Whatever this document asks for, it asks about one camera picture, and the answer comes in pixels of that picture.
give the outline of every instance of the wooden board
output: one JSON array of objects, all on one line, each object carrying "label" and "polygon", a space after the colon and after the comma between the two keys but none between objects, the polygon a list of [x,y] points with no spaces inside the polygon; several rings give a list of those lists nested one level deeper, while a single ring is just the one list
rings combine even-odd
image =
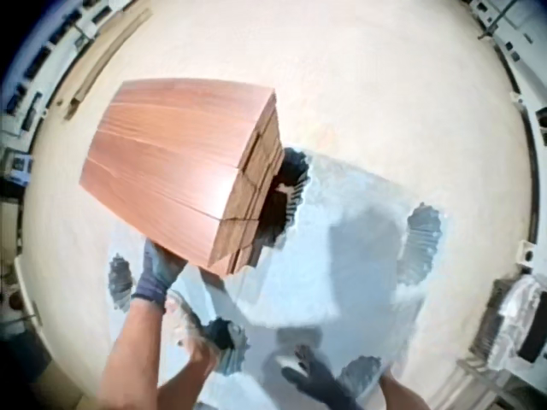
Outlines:
[{"label": "wooden board", "polygon": [[273,153],[277,149],[279,140],[279,121],[277,116],[277,110],[274,110],[272,116],[269,118],[266,128],[262,134],[259,135],[262,142],[264,152]]},{"label": "wooden board", "polygon": [[251,122],[209,112],[113,102],[98,130],[241,168],[254,134]]},{"label": "wooden board", "polygon": [[[124,83],[98,126],[81,184],[150,239],[211,267],[242,246],[244,219],[271,165],[258,135],[263,144],[274,109],[274,91],[261,86]],[[230,270],[228,262],[215,270]]]},{"label": "wooden board", "polygon": [[126,81],[114,98],[116,103],[214,112],[257,124],[259,133],[264,132],[275,110],[275,101],[273,88],[219,79]]},{"label": "wooden board", "polygon": [[215,262],[209,267],[204,267],[208,272],[214,273],[221,278],[234,272],[236,262],[238,260],[239,250],[235,251],[233,254],[224,256],[219,261]]},{"label": "wooden board", "polygon": [[247,247],[239,250],[238,257],[235,261],[235,266],[233,268],[234,273],[239,272],[241,269],[243,269],[243,267],[245,265],[247,265],[249,263],[249,259],[250,259],[250,256],[252,255],[252,253],[253,253],[253,246],[252,245],[247,246]]},{"label": "wooden board", "polygon": [[246,220],[243,239],[241,240],[240,248],[246,248],[255,241],[256,229],[258,228],[258,220]]},{"label": "wooden board", "polygon": [[216,219],[244,218],[255,187],[237,169],[97,132],[88,158],[112,174]]},{"label": "wooden board", "polygon": [[268,155],[262,150],[262,147],[259,146],[259,142],[257,141],[249,160],[243,167],[244,175],[255,187],[259,187],[264,179],[264,174],[268,170],[268,160]]},{"label": "wooden board", "polygon": [[[127,110],[127,104],[141,109]],[[103,126],[125,124],[127,129],[127,123],[138,120],[144,127],[139,138],[154,137],[150,125],[158,126],[158,143],[165,148],[180,149],[184,144],[186,149],[198,149],[200,155],[210,155],[214,161],[242,168],[274,111],[275,94],[271,88],[230,81],[148,79],[122,84],[111,105],[115,106],[123,108],[109,110]],[[122,118],[121,111],[127,111]]]},{"label": "wooden board", "polygon": [[239,249],[244,220],[217,220],[85,162],[80,184],[103,205],[152,241],[192,263],[208,267]]}]

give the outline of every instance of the laminate flooring plank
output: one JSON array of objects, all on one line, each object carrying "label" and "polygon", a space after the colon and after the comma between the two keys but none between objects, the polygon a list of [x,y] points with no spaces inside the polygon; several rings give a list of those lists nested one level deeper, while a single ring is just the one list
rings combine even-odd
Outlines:
[{"label": "laminate flooring plank", "polygon": [[244,175],[258,187],[268,170],[268,165],[268,156],[260,146],[260,141],[257,141],[248,162],[244,165]]},{"label": "laminate flooring plank", "polygon": [[152,241],[200,266],[208,266],[221,221],[143,190],[87,160],[80,184],[98,201]]},{"label": "laminate flooring plank", "polygon": [[263,132],[275,109],[273,88],[219,79],[143,79],[122,84],[114,102],[211,112],[256,123]]},{"label": "laminate flooring plank", "polygon": [[88,157],[112,174],[216,219],[243,218],[256,188],[234,167],[97,132]]},{"label": "laminate flooring plank", "polygon": [[222,220],[208,266],[241,248],[246,226],[246,220]]},{"label": "laminate flooring plank", "polygon": [[247,246],[239,250],[238,258],[235,262],[235,267],[233,268],[234,273],[241,271],[241,269],[243,269],[244,266],[249,263],[249,259],[252,253],[253,253],[253,245]]},{"label": "laminate flooring plank", "polygon": [[255,241],[256,229],[258,228],[258,220],[247,220],[245,224],[245,232],[241,240],[241,249],[246,248]]},{"label": "laminate flooring plank", "polygon": [[231,117],[117,102],[109,105],[98,130],[236,168],[246,163],[256,134],[253,123]]},{"label": "laminate flooring plank", "polygon": [[272,116],[268,120],[266,128],[262,134],[258,136],[262,141],[264,151],[269,154],[276,150],[279,142],[279,120],[277,110],[274,110]]},{"label": "laminate flooring plank", "polygon": [[221,278],[224,278],[230,273],[233,273],[233,270],[236,266],[236,261],[238,260],[238,253],[239,253],[239,250],[237,250],[233,254],[224,256],[222,259],[215,262],[213,265],[209,267],[202,266],[202,268],[208,272],[211,272],[217,276],[220,276]]}]

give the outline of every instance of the work glove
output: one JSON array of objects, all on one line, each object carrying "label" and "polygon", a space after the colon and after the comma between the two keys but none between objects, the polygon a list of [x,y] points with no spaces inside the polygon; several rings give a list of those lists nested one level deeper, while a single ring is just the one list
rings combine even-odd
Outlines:
[{"label": "work glove", "polygon": [[133,293],[132,299],[145,299],[155,303],[164,311],[168,289],[187,263],[188,261],[146,239],[144,243],[143,273],[137,282],[137,289]]},{"label": "work glove", "polygon": [[361,409],[331,371],[315,358],[309,346],[297,346],[295,356],[306,375],[290,367],[281,369],[281,374],[289,383],[294,384],[298,391],[324,403],[331,410]]}]

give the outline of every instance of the fingers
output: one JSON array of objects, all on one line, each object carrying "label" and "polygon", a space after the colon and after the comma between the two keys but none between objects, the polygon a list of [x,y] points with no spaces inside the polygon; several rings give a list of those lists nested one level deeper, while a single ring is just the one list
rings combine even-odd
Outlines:
[{"label": "fingers", "polygon": [[243,347],[247,343],[245,332],[233,322],[228,323],[228,333],[230,334],[235,349]]},{"label": "fingers", "polygon": [[299,344],[294,349],[295,356],[302,362],[309,365],[315,359],[314,352],[311,347],[306,344]]},{"label": "fingers", "polygon": [[290,367],[283,367],[281,369],[281,375],[286,379],[287,382],[297,386],[297,389],[301,389],[304,385],[308,383],[308,378],[306,378],[302,373],[297,372]]}]

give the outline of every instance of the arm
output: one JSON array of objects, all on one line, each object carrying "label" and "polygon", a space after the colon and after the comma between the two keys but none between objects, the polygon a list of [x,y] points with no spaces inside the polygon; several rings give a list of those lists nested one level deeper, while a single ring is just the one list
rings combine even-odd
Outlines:
[{"label": "arm", "polygon": [[429,410],[424,399],[400,384],[389,372],[380,378],[379,386],[384,393],[387,410]]},{"label": "arm", "polygon": [[99,400],[105,408],[157,408],[165,298],[185,264],[186,261],[146,241],[143,273],[103,373]]},{"label": "arm", "polygon": [[104,408],[157,408],[162,311],[134,299],[104,369],[99,399]]}]

